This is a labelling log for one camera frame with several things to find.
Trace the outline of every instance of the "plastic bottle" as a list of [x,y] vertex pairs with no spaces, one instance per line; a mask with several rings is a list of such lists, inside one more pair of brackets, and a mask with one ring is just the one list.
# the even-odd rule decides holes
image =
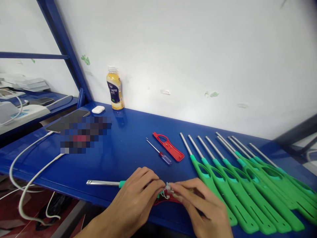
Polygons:
[[114,110],[121,110],[124,108],[121,95],[121,81],[116,67],[108,66],[108,70],[107,84],[111,95],[111,105]]

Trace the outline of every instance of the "bottle cap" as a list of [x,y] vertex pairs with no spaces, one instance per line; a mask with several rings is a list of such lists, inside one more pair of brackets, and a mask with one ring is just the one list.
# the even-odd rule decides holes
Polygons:
[[108,70],[110,72],[116,72],[116,67],[115,66],[108,66]]

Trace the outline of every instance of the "blue metal shelf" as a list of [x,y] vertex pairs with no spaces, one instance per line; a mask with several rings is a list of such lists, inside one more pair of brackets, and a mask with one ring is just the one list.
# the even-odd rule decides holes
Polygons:
[[[164,182],[196,178],[197,173],[179,135],[180,132],[184,135],[192,135],[198,148],[206,155],[206,159],[210,163],[212,163],[212,158],[204,152],[204,147],[197,141],[198,135],[208,136],[233,166],[241,168],[237,160],[217,140],[215,132],[219,132],[225,138],[234,135],[245,145],[249,142],[253,143],[289,175],[317,190],[317,177],[291,158],[273,141],[127,108],[116,111],[112,109],[111,105],[99,102],[90,102],[80,109],[91,112],[98,105],[104,106],[105,110],[101,114],[92,113],[89,117],[107,117],[107,120],[111,119],[111,128],[104,130],[104,134],[99,136],[98,140],[91,142],[90,148],[86,149],[85,154],[66,154],[55,161],[34,181],[34,184],[98,206],[107,207],[117,195],[119,188],[87,186],[87,180],[126,180],[138,167],[143,166],[152,169]],[[168,155],[168,151],[152,135],[153,132],[166,135],[173,145],[184,153],[185,158],[181,162],[176,162],[171,158],[173,164],[167,166],[145,140],[148,137],[156,148]],[[46,133],[45,128],[40,128],[1,148],[0,173],[8,174],[10,165],[16,156]],[[53,134],[35,147],[30,148],[17,160],[14,167],[14,177],[29,181],[60,153],[60,143],[61,136]],[[189,147],[200,162],[199,155],[191,143],[189,143]],[[237,225],[232,227],[232,232],[235,238],[313,237],[313,234],[316,233],[316,227],[306,221],[298,212],[294,213],[303,222],[305,230],[284,234],[275,233],[269,236],[258,231],[250,235]],[[194,236],[190,217],[181,204],[164,202],[154,206],[148,221]]]
[[68,38],[63,21],[59,15],[57,6],[54,0],[37,0],[39,7],[44,15],[44,18],[52,32],[55,42],[61,52],[61,55],[47,55],[34,53],[19,53],[19,52],[0,52],[0,58],[11,59],[54,59],[65,60],[65,63],[71,73],[74,82],[80,91],[80,105],[92,101],[88,85],[86,83],[83,72],[80,68],[75,52]]
[[[65,97],[66,95],[63,95],[63,94],[58,94],[58,93],[53,93],[53,92],[50,92],[50,91],[43,91],[43,92],[25,92],[24,95],[21,95],[19,96],[19,98],[24,101],[24,100],[28,100],[28,101],[32,101],[32,100],[36,100],[36,99],[39,99],[39,98],[52,98],[54,99],[55,101]],[[11,99],[0,99],[0,101],[10,101],[12,102],[15,106],[19,106],[20,103],[19,101],[16,99],[16,98],[11,98]],[[45,115],[45,116],[42,116],[40,118],[37,118],[37,119],[34,119],[33,121],[30,121],[28,123],[25,123],[24,125],[22,126],[19,126],[17,128],[14,128],[4,134],[1,134],[0,135],[0,141],[2,140],[5,140],[5,138],[9,138],[11,135],[14,135],[15,133],[18,133],[20,131],[23,131],[25,130],[26,128],[29,128],[30,126],[36,124],[36,123],[39,123],[47,118],[50,118],[56,114],[59,114],[60,112],[62,111],[65,111],[71,107],[74,107],[74,106],[79,106],[81,103],[80,103],[80,100],[78,98],[67,98],[65,100],[62,100],[58,103],[56,103],[55,105],[53,106],[50,106],[49,109],[50,109],[50,112],[49,114]]]

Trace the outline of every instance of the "green plastic handle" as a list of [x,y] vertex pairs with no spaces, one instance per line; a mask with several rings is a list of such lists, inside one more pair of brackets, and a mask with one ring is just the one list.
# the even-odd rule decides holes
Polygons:
[[286,179],[288,179],[292,184],[292,186],[297,187],[302,193],[303,197],[309,197],[306,198],[310,203],[313,202],[315,206],[317,206],[317,193],[311,189],[308,185],[304,184],[303,182],[299,181],[298,179],[288,175],[282,168],[276,168],[274,166],[271,166],[270,164],[265,163],[262,161],[259,157],[255,156],[254,159],[261,165],[267,166],[277,172],[280,172]]
[[247,169],[248,174],[246,174],[231,165],[227,159],[224,159],[223,162],[231,172],[240,178],[240,182],[245,190],[275,225],[279,233],[285,233],[291,230],[301,231],[305,229],[303,223],[260,179],[255,176],[250,169]]
[[[258,224],[254,221],[254,219],[250,216],[250,214],[246,211],[235,194],[232,192],[226,177],[222,174],[222,172],[208,164],[205,158],[203,158],[202,161],[205,163],[205,170],[213,178],[216,187],[221,191],[224,200],[234,213],[241,228],[248,234],[257,232],[259,230]],[[214,171],[218,173],[221,178],[217,177]]]
[[[235,153],[239,156],[240,159],[243,159],[244,161],[247,160],[239,152],[236,151]],[[272,182],[272,184],[274,184],[279,189],[280,194],[283,193],[283,195],[285,195],[289,199],[289,201],[294,201],[294,204],[297,205],[298,212],[303,217],[305,217],[306,220],[308,220],[310,223],[314,225],[317,225],[317,207],[315,207],[304,197],[302,197],[301,194],[294,189],[294,186],[288,179],[285,179],[285,177],[282,176],[281,173],[278,173],[276,170],[271,169],[267,165],[263,166],[261,164],[254,164],[251,161],[248,162],[252,166],[258,168],[260,170],[260,173],[264,174],[270,180],[270,182]],[[272,184],[268,184],[268,181],[265,181],[265,183],[269,187],[272,186]]]
[[[205,160],[202,159],[202,161],[205,165],[206,165],[206,163],[208,163],[206,159]],[[217,169],[219,171],[221,171],[222,174],[227,179],[230,188],[232,189],[232,191],[234,192],[234,194],[236,195],[238,200],[241,202],[241,204],[244,206],[244,208],[247,210],[247,212],[251,215],[251,217],[258,224],[260,231],[266,235],[276,233],[277,229],[274,226],[274,224],[270,221],[270,219],[268,219],[268,217],[262,212],[262,210],[250,198],[250,196],[248,195],[248,193],[244,189],[242,183],[245,183],[245,181],[242,181],[242,179],[240,179],[239,176],[237,176],[235,173],[233,173],[230,170],[228,170],[227,168],[223,167],[217,159],[213,159],[213,162],[216,165]]]
[[232,211],[229,209],[228,205],[226,204],[226,202],[224,201],[224,199],[222,198],[222,196],[220,195],[218,189],[215,186],[215,183],[213,181],[213,178],[211,176],[211,174],[204,174],[200,168],[204,169],[206,172],[208,172],[208,169],[201,163],[199,163],[194,155],[190,156],[192,163],[194,165],[194,168],[199,176],[199,178],[201,179],[201,181],[203,181],[203,183],[226,205],[227,207],[227,213],[228,213],[228,217],[229,217],[229,222],[231,226],[235,226],[238,224],[238,220],[237,218],[234,216],[234,214],[232,213]]
[[236,155],[240,158],[238,162],[242,165],[243,171],[247,174],[245,171],[245,168],[250,168],[253,173],[256,174],[258,178],[260,178],[266,186],[268,186],[277,197],[291,210],[296,209],[298,205],[290,198],[287,196],[287,194],[281,190],[275,183],[273,183],[272,180],[274,181],[281,181],[282,177],[279,176],[277,173],[274,173],[274,171],[270,171],[271,175],[269,177],[266,176],[267,172],[265,172],[263,169],[261,170],[260,164],[255,164],[250,160],[247,160],[244,158],[238,151],[235,151]]
[[124,185],[124,183],[126,182],[126,180],[122,180],[119,182],[119,188],[122,188],[122,186]]

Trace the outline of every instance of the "white cable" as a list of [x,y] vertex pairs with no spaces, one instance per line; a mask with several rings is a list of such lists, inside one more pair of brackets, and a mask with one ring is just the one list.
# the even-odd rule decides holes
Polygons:
[[54,105],[55,103],[57,103],[57,102],[59,102],[59,101],[61,101],[61,100],[65,99],[65,98],[68,98],[68,97],[73,97],[73,96],[72,96],[72,95],[68,95],[68,96],[63,97],[63,98],[61,98],[61,99],[58,99],[57,101],[55,101],[55,102],[53,102],[53,103],[51,103],[51,104],[46,105],[45,107],[52,106],[52,105]]
[[28,100],[24,100],[24,103],[22,104],[22,106],[27,106],[29,104]]
[[19,99],[19,97],[18,97],[17,95],[14,95],[13,92],[8,91],[8,90],[4,90],[4,89],[0,89],[0,90],[1,90],[1,91],[5,91],[5,92],[11,93],[11,94],[12,94],[13,96],[15,96],[15,97],[19,100],[19,102],[20,102],[20,111],[18,112],[18,114],[16,114],[14,117],[12,117],[10,120],[6,121],[5,123],[0,124],[0,126],[3,126],[4,124],[7,124],[8,122],[10,122],[10,121],[12,121],[13,119],[17,118],[17,117],[21,114],[22,109],[23,109],[23,104],[22,104],[21,100]]
[[163,197],[165,197],[165,192],[164,192],[164,191],[161,191],[160,194],[161,194]]
[[3,198],[5,198],[6,196],[9,196],[11,193],[14,193],[14,192],[18,191],[18,190],[20,190],[20,189],[18,188],[18,189],[14,190],[14,191],[9,192],[8,194],[6,194],[6,195],[4,195],[3,197],[1,197],[0,200],[3,199]]
[[51,200],[52,200],[54,194],[55,194],[55,192],[53,192],[53,194],[52,194],[52,196],[51,196],[51,199],[50,199],[50,201],[49,201],[49,203],[48,203],[48,205],[47,205],[47,207],[46,207],[45,215],[46,215],[46,217],[48,217],[48,218],[54,218],[54,217],[56,217],[56,218],[58,218],[58,219],[60,220],[60,216],[58,216],[58,215],[50,216],[50,215],[47,213],[47,210],[49,209],[49,206],[50,206],[50,203],[51,203]]
[[43,225],[51,225],[51,224],[46,224],[42,219],[39,219],[39,218],[33,218],[33,217],[29,217],[27,216],[24,211],[23,211],[23,200],[24,200],[24,197],[26,195],[26,192],[29,188],[29,186],[31,185],[31,183],[33,183],[33,181],[41,174],[41,172],[43,172],[48,166],[50,166],[54,161],[58,160],[60,157],[62,157],[64,154],[59,154],[58,156],[56,156],[51,162],[49,162],[47,165],[45,165],[30,181],[29,183],[25,186],[25,189],[21,195],[21,198],[20,198],[20,202],[19,202],[19,213],[20,213],[20,216],[26,220],[34,220],[34,221],[38,221],[40,222],[41,224]]
[[45,137],[51,135],[53,132],[48,132],[45,136],[39,138],[37,141],[35,141],[34,143],[30,144],[27,148],[25,148],[21,153],[19,153],[19,155],[13,160],[11,166],[10,166],[10,170],[9,170],[9,177],[10,177],[10,180],[11,182],[13,183],[13,185],[15,187],[17,187],[18,189],[24,191],[24,189],[22,187],[20,187],[15,181],[14,181],[14,178],[13,178],[13,167],[14,167],[14,164],[15,162],[17,161],[17,159],[28,149],[30,148],[31,146],[33,146],[34,144],[36,144],[37,142],[39,142],[40,140],[44,139]]
[[309,155],[310,155],[311,153],[316,153],[316,152],[317,152],[317,150],[312,150],[312,151],[308,151],[308,152],[306,153],[306,159],[307,159],[308,162],[311,161]]

